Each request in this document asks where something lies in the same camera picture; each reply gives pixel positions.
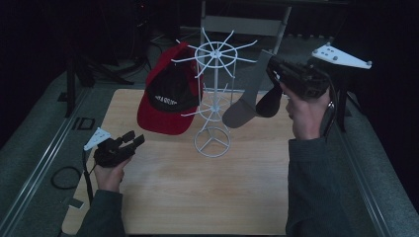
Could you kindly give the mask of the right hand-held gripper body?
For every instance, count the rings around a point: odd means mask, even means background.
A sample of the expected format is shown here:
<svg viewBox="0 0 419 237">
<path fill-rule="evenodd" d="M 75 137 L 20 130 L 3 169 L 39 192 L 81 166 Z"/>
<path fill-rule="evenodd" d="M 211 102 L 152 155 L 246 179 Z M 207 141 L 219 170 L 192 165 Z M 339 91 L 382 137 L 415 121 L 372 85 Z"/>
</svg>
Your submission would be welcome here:
<svg viewBox="0 0 419 237">
<path fill-rule="evenodd" d="M 314 49 L 309 60 L 303 63 L 277 58 L 280 81 L 303 99 L 318 99 L 332 86 L 336 70 L 371 69 L 373 63 L 345 52 L 330 42 Z"/>
</svg>

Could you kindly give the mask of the person's right hand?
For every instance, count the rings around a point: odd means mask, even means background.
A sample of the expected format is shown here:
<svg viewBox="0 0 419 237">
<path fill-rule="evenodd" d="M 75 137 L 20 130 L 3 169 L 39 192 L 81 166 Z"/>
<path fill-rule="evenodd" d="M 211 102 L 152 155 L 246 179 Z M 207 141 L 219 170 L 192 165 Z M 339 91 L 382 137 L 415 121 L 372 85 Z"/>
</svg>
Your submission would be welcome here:
<svg viewBox="0 0 419 237">
<path fill-rule="evenodd" d="M 330 103 L 329 90 L 317 99 L 304 100 L 284 83 L 280 85 L 289 97 L 286 111 L 293 121 L 294 137 L 297 140 L 319 138 L 322 120 Z"/>
</svg>

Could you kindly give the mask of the metal floor rail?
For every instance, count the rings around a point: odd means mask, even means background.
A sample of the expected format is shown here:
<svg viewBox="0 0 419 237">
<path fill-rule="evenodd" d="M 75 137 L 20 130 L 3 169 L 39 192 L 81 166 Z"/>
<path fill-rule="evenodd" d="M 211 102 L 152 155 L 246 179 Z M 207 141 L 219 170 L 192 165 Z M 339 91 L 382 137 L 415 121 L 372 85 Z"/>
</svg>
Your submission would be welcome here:
<svg viewBox="0 0 419 237">
<path fill-rule="evenodd" d="M 335 156 L 332 164 L 355 237 L 390 237 L 377 197 L 379 168 L 374 164 L 383 154 L 382 147 L 354 102 L 346 102 L 343 126 L 332 125 L 328 146 Z"/>
<path fill-rule="evenodd" d="M 56 237 L 72 191 L 50 183 L 54 172 L 77 156 L 68 144 L 70 127 L 89 99 L 83 89 L 76 109 L 66 112 L 58 91 L 49 91 L 30 111 L 11 140 L 0 150 L 0 237 Z"/>
</svg>

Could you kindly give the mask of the red and black cap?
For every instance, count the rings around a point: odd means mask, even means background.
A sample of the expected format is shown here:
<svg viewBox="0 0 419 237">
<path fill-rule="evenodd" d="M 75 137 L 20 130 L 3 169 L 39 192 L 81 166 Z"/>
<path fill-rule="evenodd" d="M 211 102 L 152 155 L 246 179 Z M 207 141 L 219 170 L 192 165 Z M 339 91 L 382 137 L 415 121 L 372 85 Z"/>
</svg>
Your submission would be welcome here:
<svg viewBox="0 0 419 237">
<path fill-rule="evenodd" d="M 192 124 L 201 103 L 195 51 L 186 42 L 170 47 L 148 73 L 137 110 L 138 125 L 148 131 L 179 135 Z"/>
</svg>

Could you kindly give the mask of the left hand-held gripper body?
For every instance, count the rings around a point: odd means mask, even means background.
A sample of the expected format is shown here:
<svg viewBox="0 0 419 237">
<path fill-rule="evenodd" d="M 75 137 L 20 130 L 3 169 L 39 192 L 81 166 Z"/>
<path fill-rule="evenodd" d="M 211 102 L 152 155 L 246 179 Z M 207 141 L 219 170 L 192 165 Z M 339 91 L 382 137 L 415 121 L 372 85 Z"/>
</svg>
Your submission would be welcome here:
<svg viewBox="0 0 419 237">
<path fill-rule="evenodd" d="M 112 139 L 109 132 L 98 127 L 83 146 L 83 150 L 88 151 L 97 147 L 94 152 L 96 164 L 104 168 L 111 168 L 118 166 L 135 154 L 135 149 L 130 146 L 131 144 L 132 141 L 124 143 L 121 136 Z"/>
</svg>

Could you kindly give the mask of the white desk frame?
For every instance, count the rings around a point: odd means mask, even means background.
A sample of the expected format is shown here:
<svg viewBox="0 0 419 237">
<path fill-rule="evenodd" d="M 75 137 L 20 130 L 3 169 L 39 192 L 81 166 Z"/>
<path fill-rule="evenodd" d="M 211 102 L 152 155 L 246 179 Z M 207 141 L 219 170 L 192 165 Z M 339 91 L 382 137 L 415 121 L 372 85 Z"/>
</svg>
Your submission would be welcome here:
<svg viewBox="0 0 419 237">
<path fill-rule="evenodd" d="M 308 7 L 313 9 L 342 8 L 351 3 L 350 0 L 232 0 L 241 5 L 253 4 L 262 6 L 265 4 L 269 8 L 281 6 L 284 11 L 280 14 L 280 19 L 273 20 L 209 15 L 207 13 L 208 1 L 215 0 L 201 0 L 201 42 L 205 41 L 206 32 L 273 37 L 276 39 L 271 49 L 273 54 L 279 51 L 293 7 Z"/>
</svg>

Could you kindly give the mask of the white wire display rack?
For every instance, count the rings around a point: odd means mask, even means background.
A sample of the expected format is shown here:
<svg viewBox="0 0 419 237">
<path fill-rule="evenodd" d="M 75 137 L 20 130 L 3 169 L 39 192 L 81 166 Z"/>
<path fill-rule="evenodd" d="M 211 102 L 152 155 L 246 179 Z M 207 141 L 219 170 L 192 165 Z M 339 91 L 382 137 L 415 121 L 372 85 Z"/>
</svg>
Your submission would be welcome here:
<svg viewBox="0 0 419 237">
<path fill-rule="evenodd" d="M 197 116 L 204 120 L 194 137 L 194 146 L 203 156 L 217 158 L 224 155 L 231 146 L 229 128 L 223 123 L 222 116 L 233 104 L 236 64 L 255 63 L 255 59 L 242 57 L 239 51 L 253 46 L 256 41 L 233 45 L 229 40 L 231 32 L 224 40 L 211 40 L 202 29 L 203 41 L 199 46 L 190 45 L 194 55 L 185 59 L 173 59 L 175 63 L 197 63 L 195 78 L 201 83 L 197 110 L 186 117 Z"/>
</svg>

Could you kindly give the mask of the person's left hand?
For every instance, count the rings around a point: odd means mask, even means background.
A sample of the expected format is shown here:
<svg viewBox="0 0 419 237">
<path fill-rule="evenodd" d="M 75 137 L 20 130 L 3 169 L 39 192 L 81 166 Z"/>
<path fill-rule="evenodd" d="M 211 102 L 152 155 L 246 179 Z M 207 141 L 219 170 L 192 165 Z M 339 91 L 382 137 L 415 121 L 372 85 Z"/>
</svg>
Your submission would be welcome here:
<svg viewBox="0 0 419 237">
<path fill-rule="evenodd" d="M 120 183 L 124 179 L 125 166 L 130 162 L 130 158 L 123 161 L 116 167 L 104 168 L 97 165 L 94 168 L 94 174 L 99 190 L 118 193 L 120 191 Z"/>
</svg>

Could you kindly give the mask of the black tripod stand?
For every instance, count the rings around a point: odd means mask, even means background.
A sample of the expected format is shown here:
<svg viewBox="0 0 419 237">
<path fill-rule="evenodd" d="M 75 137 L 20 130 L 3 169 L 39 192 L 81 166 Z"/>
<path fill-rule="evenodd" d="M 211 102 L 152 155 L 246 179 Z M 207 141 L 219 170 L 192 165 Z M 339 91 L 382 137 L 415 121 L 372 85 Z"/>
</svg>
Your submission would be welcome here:
<svg viewBox="0 0 419 237">
<path fill-rule="evenodd" d="M 93 76 L 90 75 L 90 68 L 96 69 L 100 73 L 104 74 L 109 79 L 122 84 L 132 85 L 132 82 L 127 81 L 120 77 L 116 72 L 111 71 L 102 64 L 94 61 L 86 55 L 75 54 L 70 56 L 66 60 L 66 114 L 69 118 L 76 108 L 76 89 L 75 82 L 76 78 L 79 78 L 81 84 L 85 87 L 92 87 L 95 84 Z"/>
<path fill-rule="evenodd" d="M 342 65 L 333 66 L 330 69 L 332 84 L 337 93 L 337 124 L 342 132 L 345 128 L 345 114 L 347 94 L 356 69 Z"/>
</svg>

